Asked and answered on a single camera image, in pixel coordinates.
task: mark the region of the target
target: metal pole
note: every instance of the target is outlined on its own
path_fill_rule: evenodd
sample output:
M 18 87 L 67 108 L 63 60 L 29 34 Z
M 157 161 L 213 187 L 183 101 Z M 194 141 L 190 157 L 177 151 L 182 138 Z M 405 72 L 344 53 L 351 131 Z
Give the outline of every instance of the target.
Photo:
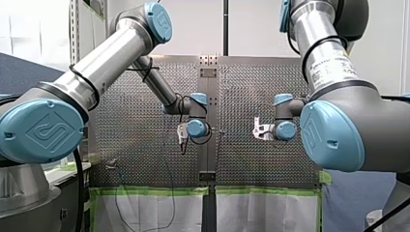
M 223 56 L 228 56 L 229 49 L 229 0 L 223 0 Z

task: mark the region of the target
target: gray background panel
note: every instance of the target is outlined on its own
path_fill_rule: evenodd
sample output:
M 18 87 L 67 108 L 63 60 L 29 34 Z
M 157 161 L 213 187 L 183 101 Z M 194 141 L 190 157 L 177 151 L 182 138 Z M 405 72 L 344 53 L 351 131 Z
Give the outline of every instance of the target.
M 289 141 L 262 141 L 252 135 L 254 117 L 273 124 L 276 94 L 305 96 L 308 87 L 299 60 L 220 58 L 218 185 L 314 188 L 317 171 L 300 134 Z
M 298 60 L 218 57 L 219 76 L 210 78 L 219 78 L 219 87 L 201 81 L 199 69 L 204 67 L 196 56 L 155 57 L 155 61 L 176 92 L 188 95 L 200 90 L 218 98 L 213 100 L 217 110 L 209 111 L 217 115 L 208 116 L 219 119 L 212 125 L 216 155 L 203 154 L 190 142 L 182 156 L 176 134 L 179 116 L 163 116 L 160 102 L 141 78 L 125 72 L 102 97 L 93 119 L 96 139 L 91 137 L 90 143 L 95 140 L 96 144 L 90 145 L 97 147 L 101 161 L 93 168 L 92 186 L 120 183 L 118 172 L 106 168 L 117 159 L 127 185 L 169 187 L 167 160 L 176 186 L 195 187 L 200 161 L 204 161 L 201 156 L 207 156 L 217 159 L 217 185 L 317 188 L 316 167 L 299 136 L 289 142 L 261 141 L 251 133 L 255 116 L 261 117 L 261 123 L 273 123 L 275 94 L 300 97 L 308 92 Z
M 176 92 L 188 95 L 197 88 L 196 59 L 156 59 L 155 66 L 161 68 Z M 176 133 L 179 118 L 164 116 L 161 103 L 141 77 L 125 72 L 102 97 L 98 108 L 95 130 L 101 161 L 93 167 L 91 184 L 118 185 L 117 171 L 105 167 L 108 161 L 117 159 L 127 185 L 169 187 L 168 162 L 175 186 L 197 186 L 196 147 L 189 144 L 187 153 L 181 155 Z

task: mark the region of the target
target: cable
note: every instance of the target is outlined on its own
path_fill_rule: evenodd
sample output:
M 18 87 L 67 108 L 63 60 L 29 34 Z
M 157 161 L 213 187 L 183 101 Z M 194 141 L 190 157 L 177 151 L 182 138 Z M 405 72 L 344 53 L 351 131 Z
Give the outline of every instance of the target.
M 408 198 L 407 200 L 405 200 L 403 203 L 401 203 L 400 205 L 398 205 L 397 207 L 395 207 L 392 211 L 390 211 L 388 214 L 384 215 L 382 218 L 380 218 L 379 220 L 377 220 L 376 222 L 374 222 L 374 224 L 372 224 L 371 226 L 369 226 L 365 232 L 373 232 L 377 227 L 379 227 L 380 225 L 382 225 L 384 222 L 386 222 L 387 220 L 389 220 L 390 218 L 392 218 L 393 216 L 395 216 L 396 214 L 398 214 L 399 212 L 401 212 L 402 210 L 404 210 L 407 206 L 410 205 L 410 198 Z
M 88 109 L 88 111 L 92 111 L 93 109 L 97 108 L 97 106 L 99 106 L 100 104 L 100 93 L 97 90 L 96 86 L 88 79 L 86 78 L 84 75 L 82 75 L 79 71 L 77 71 L 74 68 L 74 64 L 69 65 L 69 69 L 72 73 L 74 73 L 76 76 L 80 77 L 82 80 L 84 80 L 85 83 L 87 83 L 91 89 L 93 89 L 94 95 L 96 96 L 96 103 Z
M 165 117 L 164 117 L 164 116 L 165 116 L 165 115 L 163 115 L 163 128 L 164 128 L 164 130 L 162 130 L 162 148 L 163 148 L 163 153 L 166 154 L 166 151 L 167 151 L 167 149 L 166 149 L 166 147 L 165 147 L 165 128 L 166 128 L 166 122 L 165 122 Z M 171 172 L 171 168 L 169 167 L 169 163 L 168 163 L 167 157 L 165 157 L 164 161 L 165 161 L 166 170 L 167 170 L 168 175 L 169 175 L 169 179 L 170 179 L 170 181 L 171 181 L 172 218 L 171 218 L 171 220 L 169 221 L 169 223 L 168 223 L 166 226 L 164 226 L 164 227 L 158 227 L 158 228 L 147 229 L 147 230 L 144 230 L 144 231 L 142 231 L 142 232 L 149 232 L 149 231 L 153 231 L 153 230 L 167 229 L 167 228 L 169 228 L 169 226 L 171 226 L 172 222 L 174 222 L 174 219 L 175 219 L 175 215 L 176 215 L 176 204 L 175 204 L 175 194 L 174 194 L 174 187 L 175 187 L 175 185 L 174 185 L 174 178 L 173 178 L 173 175 L 172 175 L 172 172 Z
M 162 147 L 163 147 L 163 153 L 166 154 L 167 149 L 165 148 L 165 128 L 166 128 L 166 122 L 165 122 L 165 117 L 163 115 L 163 130 L 162 130 Z M 176 202 L 175 202 L 175 184 L 174 184 L 174 178 L 171 172 L 171 168 L 169 167 L 169 163 L 168 163 L 168 159 L 165 158 L 165 166 L 166 166 L 166 170 L 168 172 L 169 175 L 169 180 L 171 182 L 171 197 L 172 197 L 172 218 L 170 220 L 170 222 L 164 226 L 164 227 L 158 227 L 158 228 L 152 228 L 152 229 L 147 229 L 144 230 L 143 232 L 149 232 L 149 231 L 154 231 L 154 230 L 162 230 L 162 229 L 167 229 L 169 228 L 169 226 L 171 226 L 171 224 L 174 222 L 175 219 L 175 215 L 176 215 Z M 124 181 L 124 175 L 121 173 L 118 165 L 116 165 L 116 169 L 118 171 L 118 174 L 120 176 L 120 183 L 123 186 L 123 188 L 127 191 L 126 189 L 126 185 L 125 185 L 125 181 Z M 121 211 L 120 211 L 120 207 L 118 206 L 118 188 L 115 190 L 115 206 L 117 208 L 118 214 L 120 215 L 120 219 L 124 222 L 124 224 L 132 231 L 132 232 L 136 232 L 135 230 L 133 230 L 130 225 L 124 220 Z
M 201 142 L 201 143 L 198 143 L 198 142 L 195 142 L 194 140 L 193 140 L 193 138 L 190 136 L 190 141 L 192 141 L 192 143 L 193 144 L 195 144 L 195 145 L 205 145 L 205 144 L 207 144 L 208 142 L 209 142 L 209 140 L 211 140 L 211 138 L 212 138 L 212 128 L 211 128 L 211 125 L 209 125 L 209 123 L 208 122 L 205 122 L 206 123 L 206 125 L 208 126 L 208 138 L 207 138 L 207 140 L 205 141 L 205 142 Z
M 180 113 L 180 123 L 182 123 L 182 118 L 184 117 L 184 107 L 185 107 L 185 103 L 184 103 L 184 99 L 190 99 L 194 102 L 196 102 L 199 106 L 201 106 L 204 111 L 205 114 L 208 114 L 208 109 L 205 107 L 205 105 L 203 105 L 201 102 L 197 101 L 195 98 L 191 97 L 191 96 L 182 96 L 181 94 L 175 93 L 175 95 L 177 97 L 180 97 L 180 101 L 178 102 L 178 111 Z
M 78 179 L 78 210 L 75 223 L 75 232 L 81 232 L 82 218 L 84 214 L 84 171 L 82 169 L 81 156 L 79 155 L 78 149 L 75 148 L 73 151 L 75 166 L 77 169 L 77 179 Z
M 328 36 L 325 38 L 322 38 L 320 40 L 318 40 L 317 42 L 315 42 L 306 52 L 304 59 L 302 61 L 302 75 L 304 76 L 304 80 L 306 83 L 308 83 L 308 76 L 307 76 L 307 71 L 306 71 L 306 67 L 307 67 L 307 63 L 308 63 L 308 57 L 310 56 L 311 52 L 318 47 L 321 44 L 324 44 L 325 42 L 328 42 L 329 40 L 334 40 L 334 39 L 339 39 L 341 40 L 341 42 L 343 43 L 344 48 L 346 49 L 348 46 L 348 41 L 340 36 L 340 35 L 332 35 L 332 36 Z
M 127 71 L 134 71 L 134 72 L 146 72 L 144 76 L 142 77 L 142 83 L 145 83 L 145 80 L 147 79 L 148 75 L 150 74 L 151 70 L 159 70 L 160 67 L 153 67 L 153 58 L 150 57 L 150 63 L 148 64 L 148 68 L 146 69 L 127 69 Z
M 392 101 L 410 102 L 410 98 L 402 97 L 402 96 L 382 96 L 382 99 L 392 100 Z
M 120 183 L 121 183 L 121 185 L 123 186 L 123 188 L 124 188 L 124 189 L 126 190 L 126 192 L 127 192 L 126 186 L 124 185 L 124 175 L 121 173 L 121 171 L 120 171 L 120 169 L 119 169 L 118 166 L 116 166 L 116 169 L 117 169 L 118 175 L 119 175 L 119 177 L 120 177 Z M 117 211 L 118 211 L 118 214 L 120 215 L 120 219 L 123 221 L 123 223 L 124 223 L 132 232 L 136 232 L 135 230 L 133 230 L 133 229 L 129 226 L 129 224 L 124 220 L 123 215 L 121 214 L 120 207 L 118 206 L 118 189 L 119 189 L 119 188 L 117 188 L 117 189 L 115 190 L 115 206 L 117 207 Z
M 0 98 L 0 105 L 10 103 L 10 102 L 14 102 L 15 100 L 17 100 L 20 97 L 21 97 L 21 95 L 9 95 L 9 96 L 6 96 L 4 98 Z

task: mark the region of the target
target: label sticker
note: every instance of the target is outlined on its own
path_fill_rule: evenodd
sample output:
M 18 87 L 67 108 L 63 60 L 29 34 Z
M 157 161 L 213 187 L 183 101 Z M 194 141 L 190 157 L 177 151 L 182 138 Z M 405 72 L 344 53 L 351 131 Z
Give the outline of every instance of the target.
M 359 79 L 355 67 L 346 56 L 334 56 L 309 67 L 314 88 L 348 79 Z

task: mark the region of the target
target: blue joint cap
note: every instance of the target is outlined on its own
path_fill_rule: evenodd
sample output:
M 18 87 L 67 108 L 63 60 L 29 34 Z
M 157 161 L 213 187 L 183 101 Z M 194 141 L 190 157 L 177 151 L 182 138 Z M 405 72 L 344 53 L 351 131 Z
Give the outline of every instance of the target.
M 28 101 L 0 118 L 0 154 L 20 163 L 54 162 L 78 146 L 83 127 L 79 113 L 63 101 Z
M 307 104 L 301 115 L 302 141 L 319 166 L 344 172 L 359 171 L 365 145 L 352 120 L 328 101 Z
M 202 93 L 192 93 L 190 97 L 195 99 L 197 102 L 206 105 L 208 103 L 206 94 Z
M 200 138 L 206 135 L 207 128 L 201 121 L 193 119 L 188 122 L 187 131 L 190 137 Z
M 282 104 L 284 102 L 289 102 L 293 100 L 293 95 L 291 94 L 278 94 L 274 96 L 274 106 Z
M 172 23 L 166 9 L 156 2 L 146 3 L 145 16 L 152 33 L 161 44 L 169 42 L 172 38 Z
M 297 131 L 298 128 L 294 123 L 285 121 L 277 126 L 275 134 L 279 140 L 288 141 L 296 136 Z
M 280 28 L 279 31 L 281 33 L 288 32 L 288 24 L 289 24 L 289 17 L 290 17 L 290 0 L 282 0 L 282 7 L 280 10 Z

